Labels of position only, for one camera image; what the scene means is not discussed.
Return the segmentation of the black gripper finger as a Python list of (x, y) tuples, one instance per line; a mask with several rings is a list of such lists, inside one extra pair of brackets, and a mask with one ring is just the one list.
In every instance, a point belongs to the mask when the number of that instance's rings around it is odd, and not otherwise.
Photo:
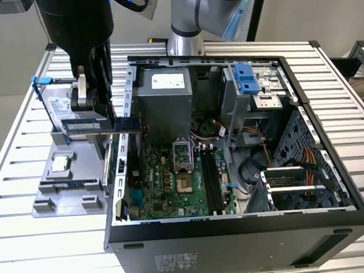
[(113, 118), (111, 104), (112, 90), (112, 63), (110, 44), (104, 43), (92, 51), (92, 70), (94, 79), (94, 108), (106, 118)]
[(82, 118), (108, 118), (106, 73), (102, 58), (91, 52), (84, 63), (71, 62), (77, 85), (72, 89), (71, 109)]

